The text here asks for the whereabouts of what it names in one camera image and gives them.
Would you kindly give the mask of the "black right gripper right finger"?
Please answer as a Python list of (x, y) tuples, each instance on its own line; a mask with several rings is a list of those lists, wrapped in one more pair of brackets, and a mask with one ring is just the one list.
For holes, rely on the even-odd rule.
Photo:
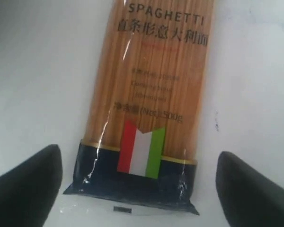
[(215, 184), (231, 227), (284, 227), (284, 189), (238, 156), (219, 155)]

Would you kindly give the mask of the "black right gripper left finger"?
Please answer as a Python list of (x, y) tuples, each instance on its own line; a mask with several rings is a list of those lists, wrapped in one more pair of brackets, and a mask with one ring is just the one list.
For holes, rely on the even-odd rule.
[(0, 227), (42, 227), (62, 183), (62, 156), (51, 144), (0, 176)]

